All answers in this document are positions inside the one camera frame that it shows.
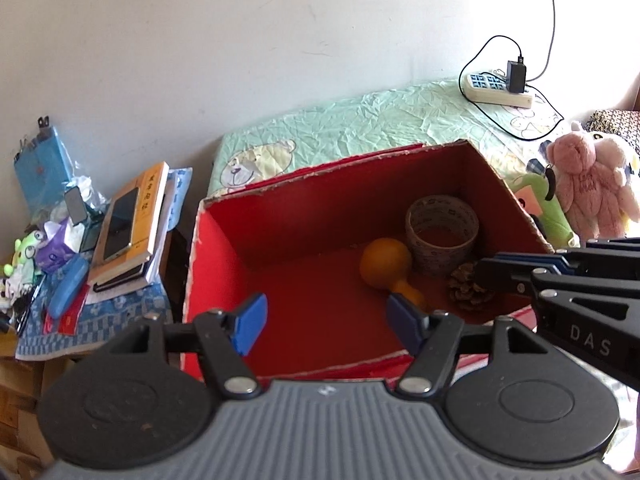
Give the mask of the brown pine cone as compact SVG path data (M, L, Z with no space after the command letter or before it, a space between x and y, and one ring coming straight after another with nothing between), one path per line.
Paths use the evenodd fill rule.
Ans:
M494 294L476 281L476 262L458 266L448 278L448 297L459 308L477 310L489 304Z

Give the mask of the brown bottle gourd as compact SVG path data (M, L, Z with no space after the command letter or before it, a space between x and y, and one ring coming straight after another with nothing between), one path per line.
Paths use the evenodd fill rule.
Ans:
M370 287L404 296L416 307L426 308L425 298L408 282L412 255L408 247L394 238L378 238L371 242L360 259L360 278Z

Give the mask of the printed packing tape roll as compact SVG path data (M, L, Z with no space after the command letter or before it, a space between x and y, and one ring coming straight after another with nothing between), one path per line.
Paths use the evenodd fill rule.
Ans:
M449 195L416 200L405 225L410 252L421 269L434 275L449 274L464 263L480 232L475 211Z

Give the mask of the pink teddy bear plush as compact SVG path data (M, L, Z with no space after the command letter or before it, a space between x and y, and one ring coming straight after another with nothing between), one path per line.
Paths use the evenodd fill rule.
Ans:
M585 243L620 238L639 221L639 159L620 136L579 126L546 147L555 195Z

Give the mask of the green plush toy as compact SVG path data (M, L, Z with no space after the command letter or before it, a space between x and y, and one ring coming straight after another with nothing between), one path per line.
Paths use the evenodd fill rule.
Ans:
M508 182L511 192L555 249L578 247L579 237L565 218L552 186L541 174L521 174Z

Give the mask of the blue patterned table cloth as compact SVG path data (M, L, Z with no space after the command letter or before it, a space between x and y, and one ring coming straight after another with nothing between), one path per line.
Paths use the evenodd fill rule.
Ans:
M43 279L40 292L30 307L23 333L18 336L14 358L25 362L47 361L63 356L79 356L99 348L129 324L148 313L163 315L171 322L169 297L161 278L148 286L99 301L83 299L78 312L68 311L70 325L63 320L48 322L46 307L62 283L64 270Z

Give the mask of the yellow book stack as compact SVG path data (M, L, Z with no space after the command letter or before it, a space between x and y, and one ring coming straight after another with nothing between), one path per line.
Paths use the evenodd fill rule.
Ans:
M168 208L172 200L172 191L167 187L168 174L168 163L158 162L125 184L112 197L102 222L87 278L89 298L103 301L114 296L126 295L148 286L154 280L167 230ZM132 188L138 188L139 194L131 246L113 260L104 261L103 249L113 203Z

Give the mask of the large red cardboard box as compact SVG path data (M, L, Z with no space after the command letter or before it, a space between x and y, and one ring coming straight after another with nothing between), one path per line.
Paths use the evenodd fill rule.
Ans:
M364 284L359 263L372 240L402 240L408 209L430 195L474 210L480 257L549 250L471 143L394 148L204 200L184 315L232 310L261 292L267 323L246 360L263 382L396 380L410 359L387 325L386 292Z

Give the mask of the smartphone on books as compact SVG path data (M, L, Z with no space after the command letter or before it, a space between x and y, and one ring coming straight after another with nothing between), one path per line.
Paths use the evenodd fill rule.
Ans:
M113 260L131 246L138 194L139 189L132 188L114 201L103 249L104 261Z

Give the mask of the blue glasses case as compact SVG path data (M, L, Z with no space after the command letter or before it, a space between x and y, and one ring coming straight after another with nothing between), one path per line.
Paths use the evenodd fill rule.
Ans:
M52 320L59 320L68 310L84 286L89 269L90 262L81 254L77 254L62 266L62 280L56 285L47 306L47 314Z

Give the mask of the purple tissue pack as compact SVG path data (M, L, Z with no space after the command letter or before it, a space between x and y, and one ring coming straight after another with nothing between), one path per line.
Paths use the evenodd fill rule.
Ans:
M85 226L66 218L61 223L47 221L43 229L44 240L37 248L35 263L39 270L51 274L78 254Z

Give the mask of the white power strip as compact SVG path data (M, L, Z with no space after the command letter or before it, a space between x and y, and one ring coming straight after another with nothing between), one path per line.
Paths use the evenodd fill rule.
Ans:
M462 93L472 102L526 108L533 105L530 92L512 93L502 79L493 74L466 74L461 79Z

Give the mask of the black charger adapter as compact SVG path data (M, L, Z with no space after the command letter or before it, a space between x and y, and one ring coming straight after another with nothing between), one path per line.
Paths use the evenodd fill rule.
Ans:
M510 93L523 93L526 86L526 65L519 55L516 61L509 61L506 66L506 90Z

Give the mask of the green frog toy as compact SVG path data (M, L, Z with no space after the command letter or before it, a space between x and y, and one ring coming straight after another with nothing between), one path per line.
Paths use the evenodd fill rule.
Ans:
M20 272L26 282L31 283L36 275L35 256L38 247L46 240L46 234L35 230L24 238L18 238L14 243L14 254L10 263L3 267L3 273L10 278L15 272Z

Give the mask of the blue paper bag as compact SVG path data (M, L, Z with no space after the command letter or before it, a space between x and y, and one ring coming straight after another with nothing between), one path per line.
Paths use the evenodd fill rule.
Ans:
M48 116L37 120L38 133L21 140L14 156L14 171L32 222L63 198L73 177L66 147Z

